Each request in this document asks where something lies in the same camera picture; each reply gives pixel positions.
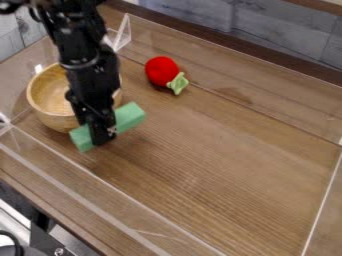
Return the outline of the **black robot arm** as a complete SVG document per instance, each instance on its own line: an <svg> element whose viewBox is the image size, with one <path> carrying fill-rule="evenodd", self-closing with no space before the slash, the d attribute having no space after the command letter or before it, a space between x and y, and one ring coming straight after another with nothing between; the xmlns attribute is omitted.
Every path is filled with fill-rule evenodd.
<svg viewBox="0 0 342 256"><path fill-rule="evenodd" d="M115 138L114 93L120 88L119 58L104 42L107 27L98 11L104 1L0 0L0 15L26 7L46 28L66 70L66 99L96 146Z"/></svg>

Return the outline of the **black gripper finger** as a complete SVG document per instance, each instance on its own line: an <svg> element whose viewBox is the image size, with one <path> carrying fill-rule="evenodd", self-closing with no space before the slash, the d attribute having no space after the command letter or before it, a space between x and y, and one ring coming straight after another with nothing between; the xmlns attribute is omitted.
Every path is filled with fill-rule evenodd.
<svg viewBox="0 0 342 256"><path fill-rule="evenodd" d="M94 109L87 103L72 101L71 106L80 125L91 124L95 122Z"/></svg>
<svg viewBox="0 0 342 256"><path fill-rule="evenodd" d="M110 113L104 116L91 114L87 117L87 124L91 134L91 141L95 146L100 146L116 137L116 119Z"/></svg>

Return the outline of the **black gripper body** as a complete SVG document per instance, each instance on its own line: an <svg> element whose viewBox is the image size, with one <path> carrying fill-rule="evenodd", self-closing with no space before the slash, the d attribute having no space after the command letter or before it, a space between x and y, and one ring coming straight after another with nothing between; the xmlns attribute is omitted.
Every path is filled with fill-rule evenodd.
<svg viewBox="0 0 342 256"><path fill-rule="evenodd" d="M66 99L87 103L96 116L114 114L112 95L120 88L119 59L115 53L94 56L60 56L70 89Z"/></svg>

